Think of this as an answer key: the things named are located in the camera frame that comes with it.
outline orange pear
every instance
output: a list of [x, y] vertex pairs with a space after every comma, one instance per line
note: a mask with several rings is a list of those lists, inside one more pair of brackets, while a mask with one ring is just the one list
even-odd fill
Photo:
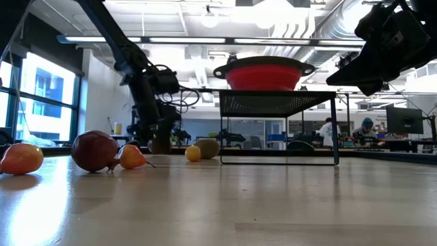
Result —
[[147, 163], [147, 159], [141, 151], [136, 146], [130, 144], [126, 144], [120, 149], [118, 158], [120, 159], [120, 165], [124, 169], [134, 169]]
[[23, 175], [38, 170], [44, 160], [42, 150], [28, 143], [10, 146], [0, 162], [0, 174]]

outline ceiling light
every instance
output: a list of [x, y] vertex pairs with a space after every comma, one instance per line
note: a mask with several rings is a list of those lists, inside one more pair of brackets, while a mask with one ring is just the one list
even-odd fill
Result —
[[208, 55], [227, 57], [229, 55], [229, 52], [226, 52], [226, 51], [208, 51]]
[[312, 3], [310, 7], [312, 10], [320, 10], [326, 7], [326, 3]]
[[[141, 42], [140, 37], [129, 37], [131, 42]], [[70, 42], [107, 42], [103, 37], [87, 37], [87, 36], [77, 36], [77, 37], [66, 37], [67, 41]]]
[[278, 44], [278, 45], [308, 45], [309, 40], [282, 39], [282, 38], [236, 38], [236, 44]]
[[141, 42], [141, 38], [139, 37], [128, 37], [131, 42]]
[[363, 40], [320, 40], [322, 46], [364, 46], [366, 41]]
[[180, 43], [180, 44], [192, 44], [192, 43], [209, 43], [209, 44], [224, 44], [226, 39], [224, 38], [150, 38], [152, 43]]
[[270, 18], [264, 17], [261, 18], [259, 21], [256, 22], [257, 27], [261, 28], [261, 29], [269, 29], [271, 27], [273, 27], [274, 22], [271, 21]]
[[66, 37], [70, 42], [106, 42], [103, 37]]
[[361, 51], [361, 48], [358, 47], [341, 47], [341, 46], [336, 46], [336, 47], [314, 47], [314, 49], [316, 51]]
[[201, 17], [201, 23], [205, 27], [213, 28], [219, 23], [219, 14], [205, 11]]

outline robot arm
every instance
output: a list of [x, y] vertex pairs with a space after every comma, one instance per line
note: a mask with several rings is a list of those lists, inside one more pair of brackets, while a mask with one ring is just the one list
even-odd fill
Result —
[[[360, 20], [355, 34], [364, 39], [360, 55], [330, 76], [328, 85], [358, 86], [367, 96], [396, 79], [400, 72], [420, 68], [437, 58], [437, 1], [382, 2]], [[394, 12], [397, 6], [402, 11]]]
[[[115, 58], [114, 69], [125, 74], [120, 85], [128, 85], [130, 88], [135, 113], [139, 118], [136, 125], [138, 134], [146, 141], [155, 137], [155, 141], [158, 142], [155, 144], [160, 145], [162, 149], [169, 148], [171, 129], [173, 123], [180, 120], [180, 114], [174, 106], [156, 100], [155, 95], [179, 92], [180, 85], [175, 72], [164, 65], [154, 65], [147, 59], [145, 53], [124, 35], [103, 5], [104, 0], [75, 1], [111, 47]], [[5, 2], [6, 9], [13, 11], [14, 18], [5, 20], [2, 26], [5, 35], [10, 39], [0, 42], [1, 60], [8, 53], [10, 44], [19, 32], [33, 2], [34, 0]]]

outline colander handle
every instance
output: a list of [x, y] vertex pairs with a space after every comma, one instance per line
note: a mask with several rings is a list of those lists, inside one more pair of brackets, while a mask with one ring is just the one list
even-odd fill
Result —
[[302, 77], [308, 76], [315, 71], [315, 67], [311, 64], [302, 63]]
[[220, 66], [220, 67], [214, 69], [214, 72], [212, 72], [212, 74], [217, 79], [226, 79], [226, 72], [227, 71], [228, 71], [228, 67], [227, 67], [227, 65], [224, 65], [224, 66]]

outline computer monitor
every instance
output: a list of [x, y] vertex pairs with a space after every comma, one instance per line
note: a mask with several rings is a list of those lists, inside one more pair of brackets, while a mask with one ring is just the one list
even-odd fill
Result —
[[389, 133], [423, 134], [423, 116], [420, 109], [387, 107], [386, 111]]

